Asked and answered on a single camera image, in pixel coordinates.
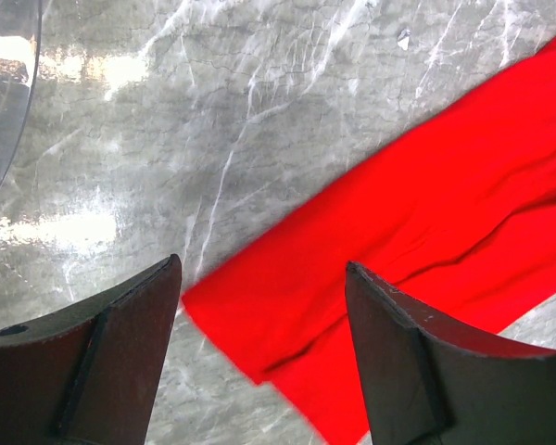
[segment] red cloth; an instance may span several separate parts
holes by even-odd
[[[497,333],[556,292],[556,38],[325,188],[183,297],[332,444],[368,430],[347,261]]]

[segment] marble countertop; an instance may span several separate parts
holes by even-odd
[[[192,285],[555,33],[556,0],[45,0],[0,189],[0,328],[172,252]],[[556,296],[505,335],[556,348]],[[147,443],[322,442],[180,310]]]

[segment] marble tabletop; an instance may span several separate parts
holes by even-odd
[[[556,33],[556,0],[44,2],[0,189],[0,328],[172,252],[189,287]],[[556,296],[504,335],[556,348]],[[147,443],[322,441],[180,310]]]

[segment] small debris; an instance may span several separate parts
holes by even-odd
[[[404,28],[398,36],[398,46],[404,51],[408,51],[408,46],[410,45],[411,31],[408,28]]]

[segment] transparent plastic object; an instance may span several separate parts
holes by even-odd
[[[37,77],[41,0],[0,0],[0,184],[14,158]]]

